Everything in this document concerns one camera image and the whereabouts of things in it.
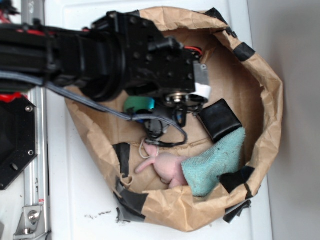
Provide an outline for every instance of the gray wall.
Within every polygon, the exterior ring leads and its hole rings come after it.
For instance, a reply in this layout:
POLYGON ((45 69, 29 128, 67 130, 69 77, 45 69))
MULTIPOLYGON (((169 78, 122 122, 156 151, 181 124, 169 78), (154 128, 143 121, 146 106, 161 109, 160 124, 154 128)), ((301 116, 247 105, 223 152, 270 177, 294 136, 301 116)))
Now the gray wall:
POLYGON ((284 82, 269 174, 275 240, 320 239, 320 1, 248 0, 253 48, 284 82))

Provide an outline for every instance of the red wire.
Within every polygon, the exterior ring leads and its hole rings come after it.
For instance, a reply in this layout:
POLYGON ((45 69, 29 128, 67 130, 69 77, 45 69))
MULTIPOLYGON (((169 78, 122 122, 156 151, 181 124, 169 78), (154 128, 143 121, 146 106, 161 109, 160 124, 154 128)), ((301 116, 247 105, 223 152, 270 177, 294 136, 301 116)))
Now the red wire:
POLYGON ((202 56, 202 51, 201 51, 201 48, 199 48, 199 47, 196 47, 196 46, 185 46, 184 48, 188 49, 188 50, 196 51, 196 52, 199 53, 200 56, 202 56))
POLYGON ((2 10, 0 10, 0 21, 3 24, 11 24, 11 21, 5 17, 4 12, 2 10))
POLYGON ((22 95, 20 92, 15 92, 13 94, 0 94, 0 101, 5 103, 11 103, 15 99, 21 98, 22 95))

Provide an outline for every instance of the green object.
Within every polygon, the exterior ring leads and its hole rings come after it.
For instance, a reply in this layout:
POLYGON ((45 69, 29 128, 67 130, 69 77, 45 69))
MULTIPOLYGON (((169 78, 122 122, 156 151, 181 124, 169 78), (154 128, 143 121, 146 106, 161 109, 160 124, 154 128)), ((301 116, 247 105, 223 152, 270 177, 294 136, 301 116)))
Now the green object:
POLYGON ((126 113, 137 113, 140 110, 152 111, 155 108, 155 100, 147 96, 129 96, 124 103, 126 113))
POLYGON ((195 197, 205 197, 219 183, 218 176, 239 170, 241 148, 246 131, 243 127, 221 138, 213 147, 182 162, 186 181, 195 197))

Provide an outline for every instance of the black eraser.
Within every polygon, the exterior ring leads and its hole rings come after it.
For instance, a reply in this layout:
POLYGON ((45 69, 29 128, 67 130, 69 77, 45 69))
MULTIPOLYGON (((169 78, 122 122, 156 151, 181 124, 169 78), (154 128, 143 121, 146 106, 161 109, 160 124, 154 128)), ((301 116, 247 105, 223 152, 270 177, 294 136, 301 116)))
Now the black eraser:
POLYGON ((197 116, 214 143, 242 127, 224 99, 204 108, 197 116))

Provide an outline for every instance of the black tape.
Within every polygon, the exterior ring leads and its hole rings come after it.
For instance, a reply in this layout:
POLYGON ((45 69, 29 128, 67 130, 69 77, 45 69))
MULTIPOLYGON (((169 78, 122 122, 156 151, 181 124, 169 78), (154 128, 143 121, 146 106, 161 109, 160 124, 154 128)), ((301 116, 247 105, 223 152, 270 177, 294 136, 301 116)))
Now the black tape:
POLYGON ((116 209, 118 212, 117 219, 119 221, 126 221, 126 222, 144 222, 146 219, 146 216, 142 214, 138 214, 126 205, 122 203, 121 198, 119 198, 116 194, 114 194, 115 199, 117 200, 118 208, 116 209))
POLYGON ((210 9, 209 11, 205 12, 204 14, 207 15, 207 16, 209 16, 209 17, 218 19, 218 20, 220 20, 221 22, 224 22, 225 24, 228 25, 228 23, 227 23, 226 20, 223 18, 223 16, 221 15, 221 13, 220 13, 217 9, 215 9, 215 8, 210 9))
POLYGON ((225 216, 223 217, 223 220, 226 221, 228 224, 232 222, 232 220, 238 216, 240 217, 243 209, 248 209, 251 207, 251 201, 246 200, 236 206, 230 207, 225 210, 225 216))
MULTIPOLYGON (((230 194, 238 186, 245 184, 250 178, 251 174, 255 171, 255 168, 250 166, 244 166, 242 169, 235 173, 225 173, 219 177, 220 183, 230 194)), ((247 199, 252 198, 252 193, 249 186, 246 186, 248 190, 247 199)))
POLYGON ((138 216, 142 214, 148 194, 134 193, 125 189, 120 179, 117 179, 116 190, 121 195, 121 198, 118 200, 122 205, 135 212, 138 216))
POLYGON ((120 172, 124 178, 127 178, 129 176, 130 144, 119 143, 113 145, 113 148, 120 162, 120 172))
POLYGON ((256 53, 251 47, 249 47, 245 42, 241 43, 233 50, 233 54, 239 59, 240 62, 247 61, 256 53))
MULTIPOLYGON (((218 19, 218 20, 220 20, 221 22, 229 25, 229 24, 227 23, 227 21, 222 17, 221 13, 220 13, 217 9, 215 9, 215 8, 210 9, 209 11, 205 12, 204 14, 207 15, 207 16, 209 16, 209 17, 218 19)), ((225 31, 226 31, 229 35, 231 35, 232 37, 234 37, 234 38, 237 38, 237 37, 238 37, 237 34, 236 34, 234 31, 232 31, 231 27, 229 27, 229 26, 225 29, 225 31)))

